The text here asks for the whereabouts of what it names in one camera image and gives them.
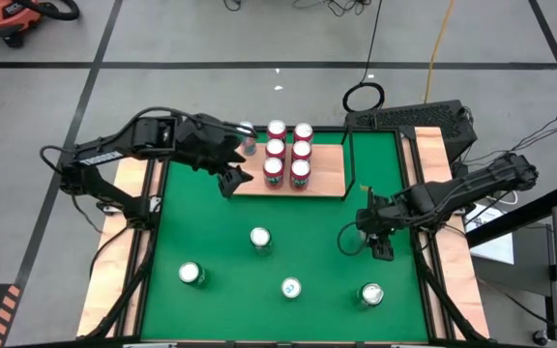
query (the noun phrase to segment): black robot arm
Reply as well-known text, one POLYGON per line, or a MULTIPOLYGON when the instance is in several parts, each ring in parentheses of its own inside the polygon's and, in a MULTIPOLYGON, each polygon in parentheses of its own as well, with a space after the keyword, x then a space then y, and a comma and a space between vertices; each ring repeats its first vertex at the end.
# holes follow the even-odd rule
MULTIPOLYGON (((256 137, 253 129, 222 122, 206 114, 189 115, 167 107, 150 107, 137 113, 120 131, 106 137, 60 149, 60 189, 70 195, 89 194, 122 211, 129 226, 151 228, 150 200, 132 197, 105 181, 97 166, 122 158, 171 160, 203 169, 219 178, 219 189, 229 197, 252 176, 238 166, 245 159, 235 152, 240 137, 256 137), (167 111, 168 116, 141 117, 150 111, 167 111)), ((41 150, 56 148, 46 146, 41 150)))
POLYGON ((496 191, 531 189, 538 176, 525 157, 507 153, 462 178, 414 185, 392 197, 374 195, 370 188, 366 208, 356 214, 356 227, 364 232, 374 258, 393 260, 389 236, 397 229, 437 230, 454 211, 496 191))

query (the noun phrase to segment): concrete floor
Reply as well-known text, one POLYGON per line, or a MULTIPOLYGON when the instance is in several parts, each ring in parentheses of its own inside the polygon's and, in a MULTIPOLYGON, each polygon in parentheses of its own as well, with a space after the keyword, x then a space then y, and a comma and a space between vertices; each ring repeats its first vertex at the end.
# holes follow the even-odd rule
MULTIPOLYGON (((22 49, 0 41, 0 283, 18 280, 24 288, 9 345, 74 338, 98 243, 67 195, 48 194, 52 173, 38 158, 41 146, 113 133, 151 105, 255 124, 280 118, 340 125, 342 95, 363 70, 323 62, 364 62, 376 11, 336 18, 323 6, 293 9, 290 0, 244 0, 238 13, 220 0, 77 3, 80 20, 45 20, 22 49), (28 244, 38 253, 25 259, 31 273, 18 276, 28 244)), ((387 90, 385 106, 422 102, 447 5, 384 1, 371 60, 422 63, 369 71, 387 90)), ((557 1, 539 5, 557 42, 557 1)), ((437 60, 486 63, 434 71, 429 96, 471 107, 479 136, 472 159, 512 147, 557 115, 557 66, 548 65, 557 61, 527 0, 457 1, 437 60), (537 64, 505 64, 511 62, 537 64)), ((362 92, 352 107, 373 98, 362 92)), ((557 188, 557 134, 523 154, 541 177, 519 194, 519 206, 557 188)), ((114 167, 103 172, 113 178, 114 167)), ((101 221, 91 199, 81 205, 101 221)), ((491 336, 531 344, 542 324, 489 289, 481 292, 491 336)), ((542 298, 512 294, 543 313, 542 298)))

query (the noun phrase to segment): can lid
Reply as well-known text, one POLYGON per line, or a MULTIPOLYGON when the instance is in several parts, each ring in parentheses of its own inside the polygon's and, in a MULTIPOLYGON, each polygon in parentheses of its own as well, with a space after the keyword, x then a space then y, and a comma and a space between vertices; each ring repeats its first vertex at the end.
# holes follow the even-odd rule
POLYGON ((280 286, 280 290, 285 297, 289 299, 294 299, 300 295, 300 290, 302 286, 300 285, 300 281, 295 277, 289 277, 282 282, 280 286))
POLYGON ((258 247, 266 246, 270 243, 270 232, 263 227, 255 227, 250 231, 250 241, 258 247))
POLYGON ((268 131, 272 134, 280 134, 285 131, 285 124, 281 120, 272 120, 268 124, 268 131))
POLYGON ((313 134, 313 127, 310 124, 301 123, 296 125, 295 132, 301 137, 308 137, 313 134))
POLYGON ((180 267, 180 279, 184 282, 195 281, 199 277, 199 267, 194 262, 186 262, 180 267))
MULTIPOLYGON (((243 122, 240 122, 240 126, 252 128, 252 123, 249 122, 249 121, 243 121, 243 122)), ((238 131, 242 131, 242 132, 250 134, 250 130, 245 130, 243 128, 238 128, 238 131)))
POLYGON ((305 176, 310 172, 310 166, 307 161, 297 159, 291 163, 291 171, 298 176, 305 176))
POLYGON ((370 305, 379 305, 384 298, 384 290, 379 284, 370 283, 363 288, 363 300, 370 305))
POLYGON ((280 139, 271 139, 266 144, 266 148, 268 149, 269 153, 277 155, 285 149, 285 144, 283 144, 280 139))
POLYGON ((298 156, 306 156, 310 154, 310 144, 306 141, 296 141, 294 144, 294 153, 298 156))
POLYGON ((269 158, 263 163, 263 168, 270 174, 277 174, 282 170, 282 162, 277 158, 269 158))

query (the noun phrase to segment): orange vacuum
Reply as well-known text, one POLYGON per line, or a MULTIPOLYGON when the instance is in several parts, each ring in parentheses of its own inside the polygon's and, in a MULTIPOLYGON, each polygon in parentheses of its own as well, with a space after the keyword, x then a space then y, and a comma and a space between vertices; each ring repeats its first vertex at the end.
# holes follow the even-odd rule
POLYGON ((63 2, 69 12, 59 12, 55 5, 38 0, 0 0, 0 37, 9 47, 21 47, 24 32, 34 28, 43 15, 59 20, 77 19, 79 11, 74 0, 63 2))

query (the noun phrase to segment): green table surface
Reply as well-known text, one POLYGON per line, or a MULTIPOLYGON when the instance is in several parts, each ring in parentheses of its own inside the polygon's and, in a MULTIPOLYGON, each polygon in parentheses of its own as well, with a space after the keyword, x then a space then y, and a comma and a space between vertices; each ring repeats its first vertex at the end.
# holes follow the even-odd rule
MULTIPOLYGON (((258 141, 265 138, 260 134, 258 141)), ((313 142, 339 144, 341 138, 339 132, 319 132, 313 142)), ((348 142, 346 172, 350 170, 348 142)), ((171 164, 142 338, 426 341, 407 231, 392 237, 393 262, 373 259, 369 248, 354 257, 337 249, 340 227, 366 206, 366 192, 359 185, 373 186, 382 195, 402 189, 392 133, 354 133, 354 153, 357 180, 345 201, 277 196, 224 199, 215 177, 171 164), (270 256, 254 252, 249 232, 255 226, 272 233, 270 256), (206 288, 180 281, 178 270, 187 261, 207 270, 206 288), (295 301, 287 301, 280 291, 289 276, 302 284, 295 301), (359 310, 351 300, 367 282, 382 286, 384 301, 359 310)), ((345 248, 353 249, 359 242, 355 228, 345 233, 345 248)))

